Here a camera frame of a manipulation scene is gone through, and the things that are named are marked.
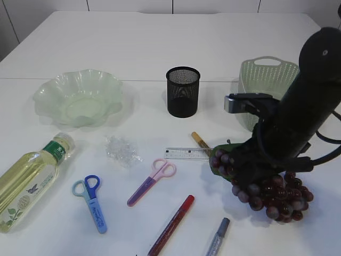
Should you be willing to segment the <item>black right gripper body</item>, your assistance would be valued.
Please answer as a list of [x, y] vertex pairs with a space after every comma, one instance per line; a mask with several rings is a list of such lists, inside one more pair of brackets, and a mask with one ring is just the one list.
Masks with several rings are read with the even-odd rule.
[[229, 179], [242, 189], [284, 171], [298, 173], [313, 170], [309, 157], [276, 159], [268, 152], [261, 150], [254, 139], [249, 139], [244, 143], [233, 143], [230, 147]]

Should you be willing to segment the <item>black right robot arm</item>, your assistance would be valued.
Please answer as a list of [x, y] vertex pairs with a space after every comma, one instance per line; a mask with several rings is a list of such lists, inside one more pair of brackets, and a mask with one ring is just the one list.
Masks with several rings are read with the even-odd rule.
[[340, 104], [340, 31], [321, 28], [304, 44], [299, 73], [281, 100], [264, 93], [225, 97], [228, 113], [258, 117], [252, 137], [229, 153], [228, 171], [242, 189], [284, 171], [310, 172], [340, 155], [303, 156], [308, 141]]

